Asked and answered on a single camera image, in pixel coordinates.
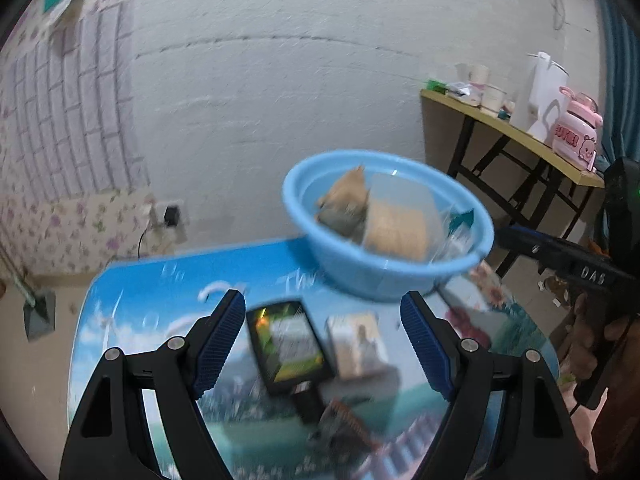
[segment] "wall outlet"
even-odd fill
[[[169,206],[176,206],[180,210],[180,223],[178,227],[187,225],[189,223],[189,215],[187,214],[187,208],[184,206],[184,200],[161,200],[155,204],[156,218],[158,219],[159,226],[162,226],[164,222],[164,212]]]

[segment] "table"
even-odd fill
[[[333,288],[304,238],[109,266],[92,283],[79,317],[69,374],[69,423],[107,348],[149,351],[171,336],[185,335],[199,317],[210,314],[229,287],[243,291],[248,310],[283,298],[300,298],[330,356],[328,316],[373,312],[389,364],[385,372],[367,379],[321,385],[326,402],[337,397],[349,404],[385,444],[369,456],[348,456],[336,462],[309,446],[310,430],[302,426],[288,399],[266,395],[243,326],[216,386],[198,402],[234,478],[362,480],[369,473],[374,480],[411,478],[447,404],[426,381],[400,323],[399,304],[373,303]],[[527,348],[537,348],[558,376],[553,347],[489,265],[483,263],[469,275],[453,278],[442,296],[431,294],[426,299],[434,313],[449,319],[462,335],[481,330],[494,351],[521,355]],[[143,395],[162,473],[176,478],[154,395],[148,391]],[[492,396],[477,466],[488,455],[497,425],[500,394]],[[384,463],[392,463],[392,470],[381,466]]]
[[[467,105],[438,92],[422,90],[420,95],[424,99],[436,101],[465,115],[465,119],[462,123],[462,129],[460,130],[460,136],[458,137],[458,142],[449,164],[447,174],[453,178],[456,178],[458,174],[461,174],[471,181],[489,198],[497,203],[497,205],[511,217],[512,222],[517,222],[531,229],[537,229],[546,212],[549,210],[554,197],[558,196],[574,211],[574,216],[571,222],[567,229],[565,229],[564,234],[562,234],[562,238],[567,238],[571,230],[574,228],[575,223],[578,221],[578,218],[580,218],[580,215],[584,211],[593,190],[604,187],[604,181],[596,173],[579,170],[564,160],[564,158],[559,156],[557,153],[553,152],[550,147],[537,141],[529,134],[511,126],[507,121],[491,117],[481,112],[480,108]],[[502,135],[473,167],[473,169],[470,170],[462,164],[462,161],[465,157],[466,149],[469,145],[469,141],[471,140],[471,135],[473,134],[474,126],[477,121],[497,130]],[[522,161],[511,155],[511,153],[505,151],[505,147],[511,141],[523,145],[530,152],[538,156],[538,163],[534,168],[530,168],[527,164],[524,164]],[[505,156],[529,173],[524,182],[509,199],[500,195],[493,187],[480,179],[482,172],[498,155]],[[559,190],[562,180],[565,177],[572,182],[568,195],[565,195]],[[545,185],[545,190],[531,216],[526,218],[522,213],[522,209],[527,203],[531,191],[537,182],[542,182]],[[572,201],[576,186],[585,186],[588,188],[579,204],[575,204]],[[516,258],[516,253],[510,252],[507,254],[498,267],[496,271],[497,274],[499,276],[504,276],[516,261]]]

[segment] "black cord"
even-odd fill
[[[142,231],[142,234],[140,235],[140,240],[138,241],[138,259],[140,259],[140,245],[142,244],[142,238],[145,237],[147,231],[148,231],[148,228]]]

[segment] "device screen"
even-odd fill
[[[255,310],[253,324],[271,381],[295,379],[322,368],[324,355],[299,302]]]

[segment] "black plug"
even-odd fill
[[[178,227],[180,223],[180,208],[177,205],[167,206],[164,212],[164,226]]]

